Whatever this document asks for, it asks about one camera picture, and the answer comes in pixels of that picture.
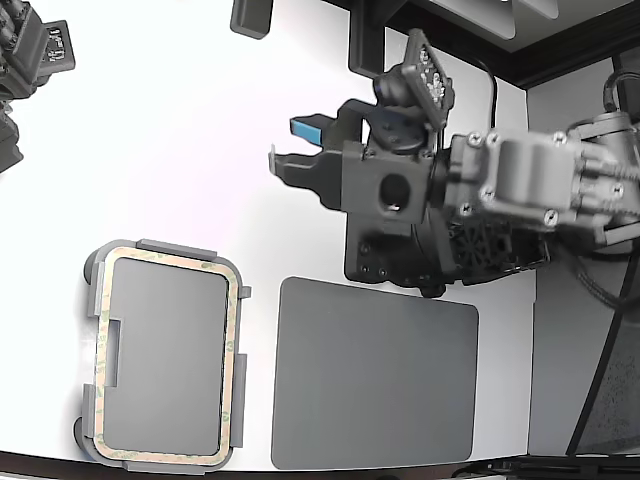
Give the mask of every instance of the metal screw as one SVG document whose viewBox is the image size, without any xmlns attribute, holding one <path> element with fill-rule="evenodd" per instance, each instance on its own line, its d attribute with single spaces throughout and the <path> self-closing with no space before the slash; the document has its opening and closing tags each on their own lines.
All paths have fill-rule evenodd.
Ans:
<svg viewBox="0 0 640 480">
<path fill-rule="evenodd" d="M 553 143 L 556 145 L 564 145 L 567 143 L 567 134 L 564 132 L 556 132 L 553 134 Z"/>
<path fill-rule="evenodd" d="M 473 207 L 470 203 L 463 203 L 460 205 L 460 215 L 463 217 L 468 217 L 473 213 Z"/>
<path fill-rule="evenodd" d="M 487 143 L 489 145 L 495 145 L 496 143 L 498 143 L 499 139 L 500 137 L 497 133 L 490 133 L 489 135 L 487 135 Z"/>
<path fill-rule="evenodd" d="M 558 224 L 558 220 L 560 218 L 560 214 L 555 210 L 547 210 L 547 213 L 544 214 L 544 224 L 547 227 L 555 227 Z"/>
<path fill-rule="evenodd" d="M 611 191 L 615 198 L 622 198 L 624 196 L 624 186 L 621 183 L 616 183 L 611 188 Z"/>
<path fill-rule="evenodd" d="M 484 188 L 480 191 L 480 198 L 485 202 L 492 201 L 496 196 L 496 192 L 493 191 L 493 187 L 491 185 L 485 185 Z"/>
<path fill-rule="evenodd" d="M 482 145 L 482 134 L 480 132 L 471 132 L 467 137 L 467 143 L 470 147 L 478 148 Z"/>
<path fill-rule="evenodd" d="M 418 155 L 422 160 L 433 160 L 433 154 L 427 149 L 420 150 L 420 153 Z"/>
</svg>

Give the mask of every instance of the black bracket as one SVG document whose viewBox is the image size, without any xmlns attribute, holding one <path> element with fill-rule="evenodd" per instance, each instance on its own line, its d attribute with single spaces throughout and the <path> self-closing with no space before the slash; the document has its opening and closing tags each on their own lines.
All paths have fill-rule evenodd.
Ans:
<svg viewBox="0 0 640 480">
<path fill-rule="evenodd" d="M 408 0 L 353 0 L 349 70 L 375 78 L 384 73 L 385 25 Z M 273 0 L 234 0 L 231 30 L 260 40 L 271 29 Z"/>
<path fill-rule="evenodd" d="M 354 0 L 349 28 L 349 70 L 375 78 L 384 73 L 385 25 L 407 0 Z"/>
<path fill-rule="evenodd" d="M 231 30 L 260 40 L 271 29 L 273 0 L 233 0 Z"/>
</svg>

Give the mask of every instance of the white table surface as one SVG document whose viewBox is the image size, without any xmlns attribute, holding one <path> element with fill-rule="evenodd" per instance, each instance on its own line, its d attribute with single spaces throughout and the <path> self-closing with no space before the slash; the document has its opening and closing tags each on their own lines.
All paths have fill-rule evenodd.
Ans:
<svg viewBox="0 0 640 480">
<path fill-rule="evenodd" d="M 280 283 L 348 282 L 345 216 L 272 177 L 267 152 L 314 151 L 289 135 L 292 116 L 373 101 L 370 81 L 346 68 L 347 12 L 276 0 L 271 33 L 255 41 L 229 30 L 231 0 L 33 4 L 45 21 L 68 20 L 78 66 L 14 103 L 25 160 L 0 176 L 0 451 L 85 460 L 72 425 L 93 381 L 96 324 L 82 267 L 110 240 L 150 238 L 216 250 L 253 286 L 244 448 L 226 468 L 272 470 Z M 387 37 L 397 63 L 406 37 Z M 457 90 L 449 133 L 485 129 L 485 74 L 442 61 Z M 501 82 L 498 120 L 527 128 L 525 92 Z M 472 458 L 526 453 L 535 275 L 446 298 L 480 312 Z"/>
</svg>

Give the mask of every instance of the gray rectangular pad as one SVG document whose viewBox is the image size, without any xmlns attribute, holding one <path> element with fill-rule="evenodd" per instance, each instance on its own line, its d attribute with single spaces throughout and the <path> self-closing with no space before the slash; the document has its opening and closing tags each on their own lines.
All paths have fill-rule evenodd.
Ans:
<svg viewBox="0 0 640 480">
<path fill-rule="evenodd" d="M 109 447 L 218 451 L 227 289 L 220 275 L 116 261 L 111 317 L 122 331 L 117 386 L 105 389 Z"/>
<path fill-rule="evenodd" d="M 473 306 L 285 280 L 273 464 L 337 470 L 465 461 L 477 350 Z"/>
</svg>

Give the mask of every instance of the cable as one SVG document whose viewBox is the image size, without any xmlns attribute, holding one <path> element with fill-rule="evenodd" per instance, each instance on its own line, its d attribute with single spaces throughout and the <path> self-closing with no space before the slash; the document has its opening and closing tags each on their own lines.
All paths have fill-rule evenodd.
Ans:
<svg viewBox="0 0 640 480">
<path fill-rule="evenodd" d="M 476 63 L 480 65 L 480 67 L 487 72 L 489 78 L 491 79 L 491 117 L 490 117 L 490 126 L 491 128 L 496 128 L 496 110 L 498 108 L 498 80 L 496 80 L 496 76 L 491 72 L 486 63 L 484 63 L 479 58 L 474 58 Z"/>
<path fill-rule="evenodd" d="M 631 249 L 628 253 L 602 253 L 602 252 L 588 252 L 581 254 L 582 258 L 588 258 L 594 262 L 607 262 L 607 263 L 620 263 L 626 262 L 634 255 L 640 253 L 640 245 L 637 245 Z"/>
<path fill-rule="evenodd" d="M 607 113 L 617 112 L 619 110 L 614 99 L 614 91 L 618 84 L 624 80 L 640 80 L 640 71 L 617 70 L 607 78 L 602 92 L 602 103 Z"/>
<path fill-rule="evenodd" d="M 554 242 L 553 247 L 555 247 L 555 253 L 564 262 L 569 271 L 600 303 L 618 313 L 626 313 L 640 306 L 640 295 L 631 298 L 621 297 L 612 294 L 599 285 L 598 282 L 589 275 L 587 267 L 584 265 L 582 260 L 572 253 L 562 242 Z M 634 248 L 634 250 L 635 252 L 633 253 L 633 256 L 640 253 L 637 247 Z"/>
</svg>

